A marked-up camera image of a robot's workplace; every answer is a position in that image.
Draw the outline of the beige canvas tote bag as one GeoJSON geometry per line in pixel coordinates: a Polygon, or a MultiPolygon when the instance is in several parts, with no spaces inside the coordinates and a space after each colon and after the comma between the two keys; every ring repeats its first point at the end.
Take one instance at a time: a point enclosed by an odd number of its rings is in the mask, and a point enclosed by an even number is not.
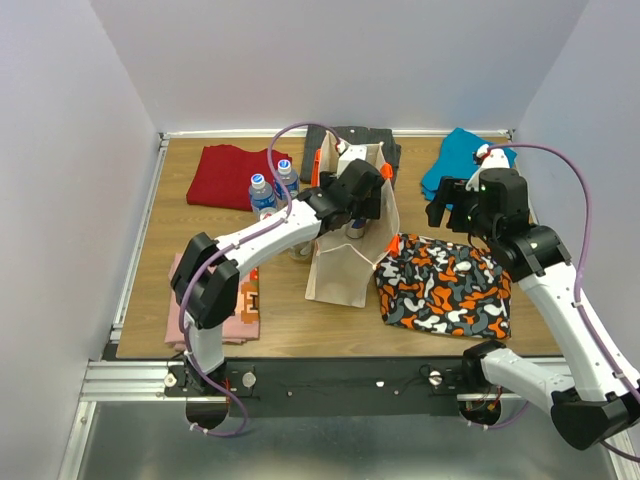
{"type": "MultiPolygon", "coordinates": [[[[330,133],[325,135],[314,161],[314,186],[330,174],[338,176],[338,157],[350,145],[355,144],[338,141],[330,133]]],[[[308,300],[364,307],[370,278],[399,233],[400,219],[393,191],[394,171],[384,158],[383,143],[361,145],[367,146],[367,160],[364,162],[382,177],[381,217],[379,220],[367,220],[365,234],[360,239],[352,240],[346,236],[347,225],[353,221],[349,217],[343,226],[315,241],[305,293],[308,300]]]]}

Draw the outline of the blue cap bottle front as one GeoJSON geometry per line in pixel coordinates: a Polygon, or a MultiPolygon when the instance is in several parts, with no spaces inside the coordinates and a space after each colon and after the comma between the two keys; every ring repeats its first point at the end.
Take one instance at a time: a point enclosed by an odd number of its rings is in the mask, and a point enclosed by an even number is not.
{"type": "MultiPolygon", "coordinates": [[[[292,198],[295,198],[299,192],[299,176],[297,171],[288,159],[281,159],[277,163],[277,172],[292,198]]],[[[274,192],[278,203],[282,204],[286,200],[283,187],[280,183],[274,182],[274,192]]]]}

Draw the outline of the blue cap water bottle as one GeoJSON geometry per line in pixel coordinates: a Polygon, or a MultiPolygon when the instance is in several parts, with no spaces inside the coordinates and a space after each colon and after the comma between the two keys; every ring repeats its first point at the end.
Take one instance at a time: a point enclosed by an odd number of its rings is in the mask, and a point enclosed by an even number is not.
{"type": "Polygon", "coordinates": [[[248,193],[251,209],[257,217],[265,210],[276,210],[277,201],[273,187],[263,174],[256,173],[251,176],[248,193]]]}

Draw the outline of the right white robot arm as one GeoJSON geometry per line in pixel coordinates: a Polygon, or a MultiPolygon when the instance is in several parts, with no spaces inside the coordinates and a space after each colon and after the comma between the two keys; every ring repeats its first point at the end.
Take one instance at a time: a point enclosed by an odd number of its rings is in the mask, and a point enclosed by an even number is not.
{"type": "Polygon", "coordinates": [[[428,222],[482,239],[491,256],[537,308],[570,370],[562,376],[496,340],[467,349],[460,379],[480,392],[501,386],[548,413],[566,443],[586,450],[639,421],[639,372],[588,301],[557,233],[530,221],[526,180],[489,168],[441,179],[428,222]]]}

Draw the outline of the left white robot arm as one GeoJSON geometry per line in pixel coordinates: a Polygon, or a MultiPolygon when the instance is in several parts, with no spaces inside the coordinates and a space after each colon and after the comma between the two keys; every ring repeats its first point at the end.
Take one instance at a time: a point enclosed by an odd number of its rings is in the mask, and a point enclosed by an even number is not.
{"type": "Polygon", "coordinates": [[[171,279],[180,305],[187,382],[201,395],[214,393],[225,361],[222,325],[236,310],[240,281],[286,249],[313,241],[353,220],[379,219],[382,187],[393,174],[387,163],[348,163],[341,174],[323,172],[320,185],[302,191],[287,208],[229,235],[191,238],[171,279]]]}

